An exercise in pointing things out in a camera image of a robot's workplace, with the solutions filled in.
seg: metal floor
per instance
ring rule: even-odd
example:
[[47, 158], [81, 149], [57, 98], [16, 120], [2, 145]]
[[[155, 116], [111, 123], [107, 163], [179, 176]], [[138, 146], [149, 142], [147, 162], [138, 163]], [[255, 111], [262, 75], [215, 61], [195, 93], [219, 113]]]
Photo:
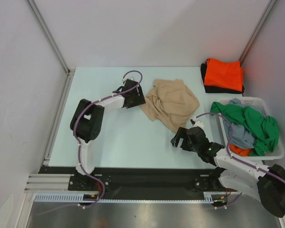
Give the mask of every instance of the metal floor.
[[228, 209], [208, 204], [98, 203], [35, 215], [61, 203], [33, 204], [27, 228], [280, 228], [278, 218], [249, 196]]

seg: orange cloth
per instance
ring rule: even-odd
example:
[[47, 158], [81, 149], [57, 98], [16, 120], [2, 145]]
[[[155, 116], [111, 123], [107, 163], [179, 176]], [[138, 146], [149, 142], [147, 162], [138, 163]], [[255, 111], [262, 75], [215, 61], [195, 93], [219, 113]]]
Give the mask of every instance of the orange cloth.
[[240, 62], [224, 63], [214, 58], [207, 60], [205, 86], [216, 86], [225, 89], [242, 91], [243, 68]]
[[242, 148], [239, 148], [235, 145], [229, 145], [229, 148], [232, 152], [238, 154], [238, 155], [241, 155], [241, 156], [249, 156], [249, 154], [253, 151], [253, 148], [251, 149], [242, 149]]

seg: cable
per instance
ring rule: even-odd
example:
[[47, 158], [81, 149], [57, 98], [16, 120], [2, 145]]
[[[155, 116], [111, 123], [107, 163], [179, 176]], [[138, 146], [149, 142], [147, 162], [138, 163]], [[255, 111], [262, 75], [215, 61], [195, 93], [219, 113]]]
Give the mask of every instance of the cable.
[[97, 187], [98, 187], [98, 192], [99, 192], [99, 194], [100, 194], [100, 193], [101, 193], [101, 186], [100, 186], [99, 182], [96, 182], [95, 185], [97, 185]]
[[[141, 72], [139, 72], [138, 70], [130, 70], [130, 71], [128, 71], [127, 73], [125, 73], [125, 75], [123, 76], [123, 79], [125, 78], [125, 76], [126, 76], [127, 74], [132, 73], [132, 72], [136, 72], [136, 73], [140, 74], [140, 76], [141, 76], [140, 81], [139, 81], [135, 86], [133, 86], [132, 88], [127, 89], [127, 90], [125, 90], [125, 91], [123, 91], [123, 92], [120, 92], [120, 93], [117, 93], [117, 94], [113, 94], [113, 95], [104, 97], [104, 98], [102, 98], [102, 99], [100, 99], [100, 100], [97, 100], [97, 101], [94, 101], [94, 102], [90, 103], [90, 104], [79, 114], [79, 116], [78, 116], [78, 118], [77, 118], [77, 120], [76, 120], [76, 122], [75, 122], [74, 129], [73, 129], [73, 135], [74, 135], [74, 137], [77, 139], [77, 141], [78, 141], [78, 143], [79, 143], [79, 146], [78, 146], [78, 161], [79, 161], [79, 164], [80, 164], [80, 168], [82, 169], [82, 171], [84, 172], [85, 175], [87, 175], [89, 178], [94, 179], [95, 181], [99, 182], [99, 183], [102, 185], [102, 193], [101, 193], [100, 197], [98, 197], [98, 199], [95, 200], [95, 201], [94, 201], [93, 203], [91, 203], [90, 205], [88, 205], [88, 206], [83, 206], [83, 207], [82, 207], [83, 209], [85, 209], [85, 208], [90, 208], [90, 207], [92, 207], [94, 204], [96, 204], [99, 200], [101, 200], [101, 198], [104, 196], [104, 193], [105, 193], [105, 184], [104, 184], [100, 179], [98, 179], [98, 178], [93, 177], [92, 175], [90, 175], [90, 174], [84, 169], [84, 167], [83, 167], [83, 165], [82, 165], [82, 162], [81, 162], [81, 147], [82, 147], [82, 144], [81, 144], [80, 139], [79, 139], [79, 138], [77, 137], [77, 135], [76, 135], [76, 129], [77, 129], [79, 120], [81, 119], [81, 117], [86, 113], [86, 111], [87, 111], [91, 106], [93, 106], [93, 105], [95, 105], [95, 104], [97, 104], [97, 103], [99, 103], [99, 102], [101, 102], [101, 101], [107, 100], [107, 99], [112, 98], [112, 97], [116, 97], [116, 96], [118, 96], [118, 95], [122, 95], [122, 94], [128, 93], [128, 92], [130, 92], [130, 91], [136, 89], [136, 88], [140, 85], [140, 83], [142, 82], [142, 79], [143, 79], [143, 75], [142, 75]], [[80, 206], [80, 204], [74, 204], [74, 203], [72, 203], [72, 204], [65, 204], [65, 205], [62, 205], [62, 206], [60, 206], [60, 207], [53, 208], [53, 209], [51, 209], [51, 210], [47, 210], [47, 211], [44, 211], [44, 212], [41, 212], [41, 213], [37, 213], [37, 215], [44, 215], [44, 214], [50, 213], [50, 212], [52, 212], [52, 211], [55, 211], [55, 210], [58, 210], [58, 209], [61, 209], [61, 208], [70, 207], [70, 206]]]
[[242, 194], [243, 194], [243, 193], [240, 192], [239, 195], [234, 199], [234, 201], [232, 201], [232, 202], [230, 202], [230, 203], [228, 203], [228, 204], [226, 204], [226, 205], [224, 205], [224, 206], [216, 207], [215, 209], [222, 209], [222, 208], [227, 209], [227, 206], [230, 206], [230, 205], [234, 204], [235, 202], [237, 202], [238, 199], [239, 199], [239, 197], [240, 197]]
[[226, 197], [228, 197], [228, 196], [231, 195], [231, 189], [230, 188], [226, 188], [226, 190], [229, 190], [229, 194], [228, 195], [226, 194]]
[[272, 177], [278, 179], [279, 181], [281, 181], [283, 184], [285, 184], [285, 180], [283, 180], [283, 179], [280, 178], [279, 176], [277, 176], [277, 175], [275, 175], [275, 174], [273, 174], [273, 173], [271, 173], [271, 172], [268, 172], [267, 170], [264, 170], [264, 169], [262, 169], [262, 168], [258, 168], [257, 166], [255, 166], [255, 165], [253, 165], [253, 164], [250, 164], [250, 163], [248, 163], [248, 162], [246, 162], [246, 161], [243, 161], [243, 160], [241, 160], [241, 159], [239, 159], [239, 158], [234, 157], [234, 156], [231, 155], [231, 152], [230, 152], [230, 150], [229, 150], [229, 146], [230, 146], [230, 143], [231, 143], [231, 138], [232, 138], [232, 136], [233, 136], [233, 127], [232, 127], [232, 125], [231, 125], [231, 122], [230, 122], [226, 117], [224, 117], [223, 115], [220, 115], [220, 114], [218, 114], [218, 113], [211, 113], [211, 112], [209, 112], [209, 113], [200, 114], [200, 115], [198, 115], [196, 118], [198, 119], [199, 117], [201, 117], [201, 116], [203, 116], [203, 115], [217, 115], [217, 116], [221, 117], [222, 119], [224, 119], [225, 121], [227, 121], [227, 123], [230, 125], [231, 134], [230, 134], [230, 137], [229, 137], [228, 142], [227, 142], [226, 150], [227, 150], [228, 155], [229, 155], [232, 159], [234, 159], [234, 160], [236, 160], [236, 161], [238, 161], [238, 162], [240, 162], [240, 163], [242, 163], [242, 164], [245, 164], [245, 165], [247, 165], [247, 166], [249, 166], [249, 167], [251, 167], [251, 168], [253, 168], [253, 169], [256, 169], [257, 171], [264, 172], [264, 173], [268, 174], [269, 176], [272, 176]]

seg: light blue table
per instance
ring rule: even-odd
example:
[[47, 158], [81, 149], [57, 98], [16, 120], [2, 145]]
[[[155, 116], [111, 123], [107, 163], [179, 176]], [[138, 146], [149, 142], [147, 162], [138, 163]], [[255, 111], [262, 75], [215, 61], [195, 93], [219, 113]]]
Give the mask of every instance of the light blue table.
[[[143, 74], [142, 90], [146, 95], [155, 79], [182, 79], [195, 94], [200, 107], [194, 115], [210, 111], [212, 102], [221, 98], [241, 97], [232, 94], [206, 94], [199, 67], [78, 67], [68, 94], [49, 166], [76, 166], [77, 141], [70, 122], [78, 102], [85, 98], [98, 100], [122, 85], [122, 76], [129, 70]], [[137, 73], [129, 74], [136, 81]], [[219, 121], [203, 116], [204, 131], [210, 141], [223, 143]], [[175, 136], [160, 120], [152, 122], [140, 109], [119, 109], [104, 116], [100, 135], [93, 148], [96, 167], [205, 169], [214, 166], [204, 163], [196, 153], [171, 146]]]

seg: table surface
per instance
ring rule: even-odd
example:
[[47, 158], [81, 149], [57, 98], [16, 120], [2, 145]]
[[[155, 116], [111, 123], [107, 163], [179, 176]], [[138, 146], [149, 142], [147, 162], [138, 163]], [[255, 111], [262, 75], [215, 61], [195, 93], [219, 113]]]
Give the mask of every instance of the table surface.
[[[78, 67], [72, 81], [66, 105], [56, 135], [49, 166], [76, 166], [78, 145], [69, 128], [79, 101], [94, 101], [111, 94], [122, 85], [123, 75], [130, 70], [143, 74], [144, 95], [155, 79], [182, 79], [198, 98], [200, 107], [194, 115], [210, 111], [212, 102], [221, 98], [241, 97], [233, 94], [207, 94], [199, 67]], [[139, 80], [137, 73], [129, 77]], [[224, 144], [218, 117], [203, 116], [204, 131], [210, 141]], [[93, 144], [96, 167], [124, 168], [214, 168], [204, 163], [196, 153], [172, 147], [175, 136], [160, 120], [151, 121], [140, 107], [114, 110], [104, 116], [101, 132]]]
[[277, 217], [260, 202], [242, 195], [228, 209], [210, 204], [97, 203], [85, 210], [65, 207], [45, 215], [61, 203], [34, 202], [27, 228], [280, 228]]

